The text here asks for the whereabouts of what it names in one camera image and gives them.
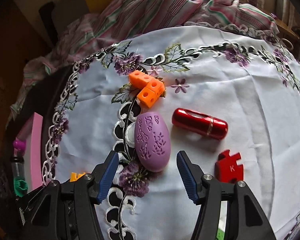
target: red lipstick case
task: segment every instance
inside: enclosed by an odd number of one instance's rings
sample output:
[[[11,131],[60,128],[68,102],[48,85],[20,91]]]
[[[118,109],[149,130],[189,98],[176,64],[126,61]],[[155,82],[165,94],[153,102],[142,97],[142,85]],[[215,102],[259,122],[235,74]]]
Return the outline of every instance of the red lipstick case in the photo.
[[[172,123],[175,126],[217,140],[222,140],[228,132],[226,121],[183,108],[177,108],[174,111]]]

